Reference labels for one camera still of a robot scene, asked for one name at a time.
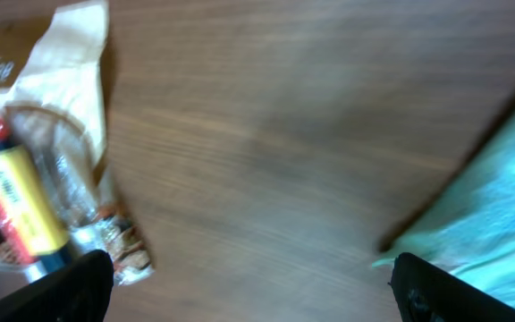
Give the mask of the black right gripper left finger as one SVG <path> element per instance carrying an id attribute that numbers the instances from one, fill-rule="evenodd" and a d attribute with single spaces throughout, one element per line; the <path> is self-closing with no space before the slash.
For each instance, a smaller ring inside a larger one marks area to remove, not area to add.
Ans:
<path id="1" fill-rule="evenodd" d="M 103 322 L 114 287 L 110 256 L 93 250 L 0 300 L 0 322 Z"/>

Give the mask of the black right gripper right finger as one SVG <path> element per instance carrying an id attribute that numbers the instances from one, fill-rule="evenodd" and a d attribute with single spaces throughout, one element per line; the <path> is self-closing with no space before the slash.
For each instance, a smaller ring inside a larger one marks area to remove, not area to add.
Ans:
<path id="1" fill-rule="evenodd" d="M 515 309 L 404 252 L 389 285 L 403 322 L 515 322 Z"/>

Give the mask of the teal wet wipes packet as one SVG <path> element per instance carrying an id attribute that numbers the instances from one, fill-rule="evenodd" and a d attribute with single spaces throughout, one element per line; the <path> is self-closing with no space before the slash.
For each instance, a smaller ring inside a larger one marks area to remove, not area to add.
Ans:
<path id="1" fill-rule="evenodd" d="M 515 309 L 515 112 L 375 264 L 403 252 Z"/>

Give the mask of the yellow glue stick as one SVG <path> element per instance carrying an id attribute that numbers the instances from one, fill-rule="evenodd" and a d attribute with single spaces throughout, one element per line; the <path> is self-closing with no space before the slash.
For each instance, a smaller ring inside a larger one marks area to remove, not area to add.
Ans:
<path id="1" fill-rule="evenodd" d="M 44 192 L 28 151 L 13 142 L 0 150 L 0 196 L 29 254 L 46 272 L 72 262 L 69 234 Z"/>

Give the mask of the beige brown snack bag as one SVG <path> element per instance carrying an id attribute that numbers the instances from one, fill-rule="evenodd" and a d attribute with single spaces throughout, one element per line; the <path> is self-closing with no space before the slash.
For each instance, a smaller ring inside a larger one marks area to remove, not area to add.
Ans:
<path id="1" fill-rule="evenodd" d="M 69 234 L 72 259 L 106 252 L 114 281 L 135 284 L 153 272 L 138 227 L 120 200 L 106 160 L 100 60 L 108 5 L 86 1 L 50 15 L 0 21 L 0 117 L 23 146 L 56 216 Z M 30 280 L 48 274 L 34 258 Z"/>

